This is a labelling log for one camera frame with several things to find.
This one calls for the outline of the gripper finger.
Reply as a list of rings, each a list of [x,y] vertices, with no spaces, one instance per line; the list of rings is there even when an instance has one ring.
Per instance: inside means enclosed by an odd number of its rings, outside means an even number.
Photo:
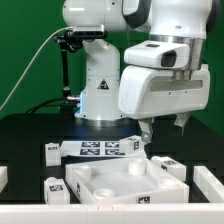
[[[184,133],[184,129],[189,118],[190,118],[189,112],[179,113],[176,115],[174,126],[177,128],[179,135],[182,135]]]
[[[141,129],[141,139],[145,143],[151,143],[153,138],[152,119],[145,118],[138,121]]]

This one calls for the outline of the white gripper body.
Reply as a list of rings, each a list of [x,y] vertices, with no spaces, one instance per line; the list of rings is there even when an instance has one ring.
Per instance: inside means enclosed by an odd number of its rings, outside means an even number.
[[[210,73],[203,64],[190,80],[174,80],[172,70],[128,66],[123,71],[118,107],[132,119],[144,119],[204,109]]]

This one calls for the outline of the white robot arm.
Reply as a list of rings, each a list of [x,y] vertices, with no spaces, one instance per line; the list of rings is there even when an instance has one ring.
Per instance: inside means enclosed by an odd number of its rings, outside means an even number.
[[[220,0],[65,0],[66,36],[86,52],[86,86],[76,117],[95,125],[135,119],[152,141],[155,117],[205,108],[208,66],[203,43]]]

